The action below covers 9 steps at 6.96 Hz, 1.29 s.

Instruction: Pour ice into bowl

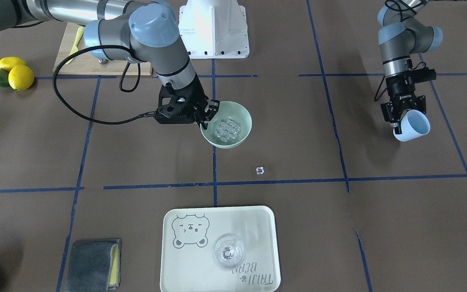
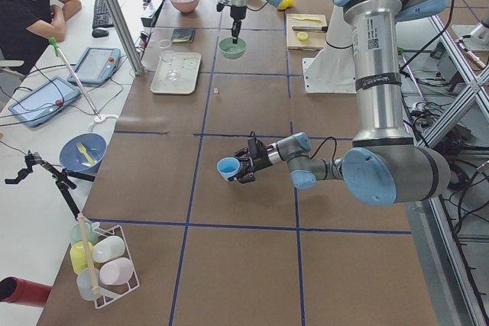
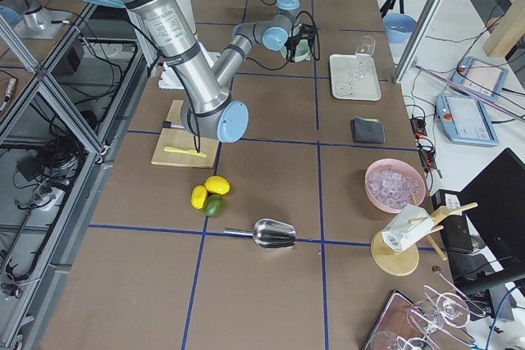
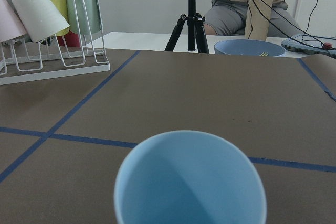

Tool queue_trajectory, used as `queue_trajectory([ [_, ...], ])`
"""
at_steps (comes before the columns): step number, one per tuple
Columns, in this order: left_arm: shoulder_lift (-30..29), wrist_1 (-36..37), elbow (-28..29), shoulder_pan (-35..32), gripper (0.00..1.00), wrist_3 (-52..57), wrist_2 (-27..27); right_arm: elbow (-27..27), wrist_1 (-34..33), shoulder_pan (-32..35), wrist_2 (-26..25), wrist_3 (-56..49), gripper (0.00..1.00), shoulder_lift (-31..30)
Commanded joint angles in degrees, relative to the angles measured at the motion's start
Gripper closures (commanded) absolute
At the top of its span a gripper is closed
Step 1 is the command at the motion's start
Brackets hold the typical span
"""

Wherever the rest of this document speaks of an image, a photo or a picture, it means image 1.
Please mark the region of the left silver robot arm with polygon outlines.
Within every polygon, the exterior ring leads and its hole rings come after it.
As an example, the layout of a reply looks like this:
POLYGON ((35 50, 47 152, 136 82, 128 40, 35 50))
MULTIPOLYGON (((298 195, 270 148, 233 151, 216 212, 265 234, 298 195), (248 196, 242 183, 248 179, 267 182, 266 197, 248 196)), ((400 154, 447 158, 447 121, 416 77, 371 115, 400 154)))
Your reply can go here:
POLYGON ((425 26, 416 15, 428 5, 427 0, 387 0, 377 20, 381 25, 378 42, 384 75, 384 90, 376 91, 374 100, 388 94, 389 101, 381 104, 383 118, 393 126, 398 140, 408 141, 407 132, 413 129, 407 115, 426 116, 426 97, 415 94, 416 85, 434 81, 436 71, 420 62, 413 65, 411 55, 429 52, 441 46, 443 32, 437 26, 425 26))

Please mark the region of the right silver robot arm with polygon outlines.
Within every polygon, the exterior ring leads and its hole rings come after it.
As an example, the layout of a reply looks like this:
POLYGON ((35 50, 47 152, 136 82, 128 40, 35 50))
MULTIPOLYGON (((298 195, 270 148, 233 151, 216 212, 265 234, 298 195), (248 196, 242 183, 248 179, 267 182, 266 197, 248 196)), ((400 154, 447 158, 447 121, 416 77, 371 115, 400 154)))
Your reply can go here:
POLYGON ((90 122, 61 96, 57 76, 74 57, 91 52, 96 58, 128 64, 149 62, 162 83, 158 106, 133 118, 154 118, 160 124, 193 124, 206 130, 219 111, 219 101, 203 90, 180 35, 177 15, 165 0, 0 0, 0 31, 33 21, 62 21, 84 26, 85 49, 63 59, 53 73, 53 89, 70 111, 90 122))

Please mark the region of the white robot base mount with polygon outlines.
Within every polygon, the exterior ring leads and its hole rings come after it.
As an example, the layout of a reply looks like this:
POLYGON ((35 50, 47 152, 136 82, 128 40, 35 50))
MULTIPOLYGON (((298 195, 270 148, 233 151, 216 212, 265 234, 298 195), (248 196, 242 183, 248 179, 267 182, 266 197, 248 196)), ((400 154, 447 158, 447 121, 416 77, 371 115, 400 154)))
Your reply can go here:
POLYGON ((179 32, 191 59, 242 59, 250 55, 246 9, 237 0, 188 0, 179 32))

